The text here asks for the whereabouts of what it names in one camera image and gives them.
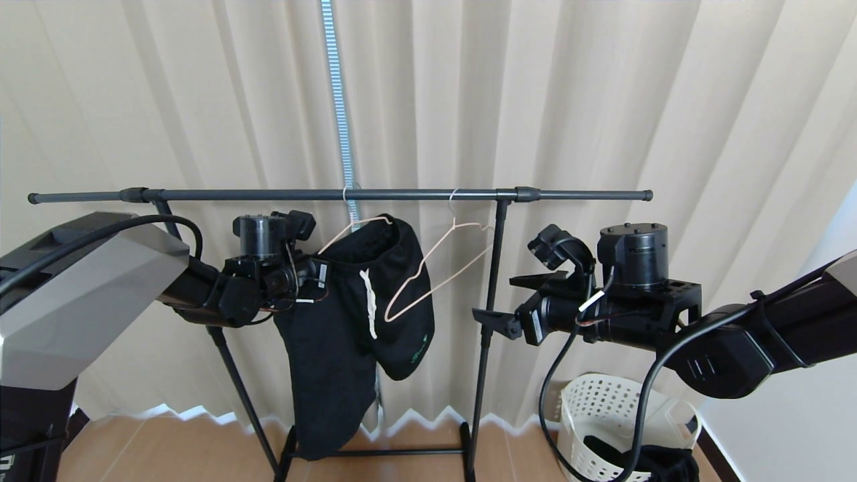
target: curtain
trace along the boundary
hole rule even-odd
[[[497,310],[541,273],[526,243],[549,223],[590,247],[624,221],[669,227],[670,275],[704,286],[705,309],[791,280],[857,178],[857,3],[414,0],[334,2],[357,181],[363,188],[652,189],[652,202],[512,205]],[[31,206],[29,192],[340,188],[321,9],[310,0],[0,3],[3,252],[119,203]],[[175,202],[237,254],[231,220],[301,209],[324,244],[341,202]],[[453,202],[493,222],[490,202]],[[426,250],[446,202],[360,202],[411,223]],[[456,232],[428,263],[444,280],[488,236]],[[409,409],[469,418],[478,360],[471,307],[482,260],[434,296],[436,335],[417,372],[381,376],[386,423]],[[271,323],[228,330],[257,411],[292,422],[284,345]],[[540,347],[495,336],[484,413],[520,425],[563,334]],[[578,342],[556,386],[586,371],[640,380],[650,353]],[[656,388],[699,402],[674,375]],[[246,422],[200,326],[153,304],[80,378],[91,417],[162,403]]]

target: dark baseboard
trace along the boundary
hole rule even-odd
[[[75,437],[83,430],[83,427],[87,426],[89,423],[89,417],[78,408],[74,413],[69,417],[69,428],[68,433],[69,436],[66,437],[65,442],[63,443],[63,450],[65,450],[69,444],[75,440]]]
[[[714,471],[717,472],[717,476],[722,482],[740,482],[735,470],[729,465],[726,457],[723,456],[723,452],[720,451],[720,447],[717,447],[705,428],[699,433],[697,445],[702,449],[705,458],[714,467]]]

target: green embroidered logo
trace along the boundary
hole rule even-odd
[[[429,336],[428,336],[427,334],[424,334],[424,335],[423,335],[423,345],[422,345],[422,346],[420,346],[420,349],[419,349],[419,350],[417,350],[417,352],[416,352],[416,353],[414,353],[414,356],[413,356],[413,357],[411,357],[411,363],[416,363],[416,362],[417,362],[417,360],[420,358],[420,355],[422,355],[422,354],[423,354],[423,350],[425,350],[425,349],[426,349],[426,345],[427,345],[428,343],[429,343]]]

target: clothes hanger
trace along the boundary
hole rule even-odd
[[[345,200],[345,189],[347,189],[347,188],[348,188],[347,185],[343,186],[343,188],[342,188],[342,202],[345,203],[346,207],[348,206],[348,201]],[[348,226],[343,228],[343,230],[340,231],[339,234],[334,236],[333,239],[331,239],[327,244],[325,244],[324,247],[321,248],[317,254],[320,255],[321,253],[323,253],[327,248],[329,248],[333,243],[335,243],[337,239],[341,238],[343,234],[347,233],[355,225],[368,223],[370,221],[384,221],[388,225],[391,225],[393,223],[392,221],[390,221],[388,218],[385,218],[384,216],[376,216],[374,218],[366,218],[365,220],[352,221],[352,222],[348,223]]]
[[[428,250],[428,253],[426,253],[426,256],[423,256],[423,260],[420,261],[420,266],[419,266],[419,268],[417,268],[417,272],[413,276],[411,276],[410,278],[405,280],[405,282],[402,283],[402,286],[399,287],[399,290],[396,291],[396,294],[393,295],[393,298],[390,300],[390,303],[387,304],[387,309],[384,311],[384,321],[385,322],[391,322],[391,321],[395,320],[396,318],[402,316],[407,310],[410,310],[411,308],[416,306],[419,302],[423,301],[425,298],[427,298],[429,295],[431,295],[431,293],[436,292],[442,286],[444,286],[446,283],[455,279],[456,276],[458,276],[459,274],[462,274],[474,262],[479,261],[479,258],[485,256],[485,254],[488,253],[488,251],[491,249],[491,246],[494,245],[494,243],[489,244],[481,253],[476,255],[475,258],[470,260],[470,262],[465,264],[465,266],[463,268],[461,268],[459,271],[457,271],[455,274],[453,274],[449,278],[446,278],[443,282],[441,282],[439,285],[435,286],[434,288],[428,290],[427,293],[422,295],[420,298],[417,298],[416,300],[414,300],[411,304],[405,306],[399,313],[396,313],[395,315],[390,316],[390,309],[393,307],[393,303],[396,302],[396,299],[399,298],[399,295],[402,294],[402,291],[405,289],[405,286],[407,286],[408,283],[410,283],[411,281],[415,280],[423,272],[423,268],[425,267],[426,260],[429,259],[429,256],[431,256],[432,253],[434,253],[434,250],[436,250],[437,247],[440,246],[441,243],[443,243],[443,240],[448,238],[449,235],[452,234],[453,231],[455,231],[456,229],[459,229],[460,227],[467,227],[467,226],[479,226],[480,231],[485,231],[488,229],[490,229],[491,231],[494,230],[493,226],[488,226],[488,225],[480,224],[477,222],[469,222],[469,223],[461,223],[461,224],[456,222],[455,211],[452,209],[452,197],[455,196],[455,191],[457,191],[457,190],[458,189],[452,190],[452,194],[449,195],[449,211],[450,211],[450,213],[452,213],[452,226],[450,226],[449,229],[446,231],[446,233],[443,236],[441,236],[440,239],[438,239],[437,243],[435,243],[434,246],[432,246],[431,249]]]

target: white wall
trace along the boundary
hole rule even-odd
[[[854,249],[857,184],[802,273]],[[855,373],[857,355],[782,373],[746,398],[707,401],[703,416],[745,480],[854,480]]]

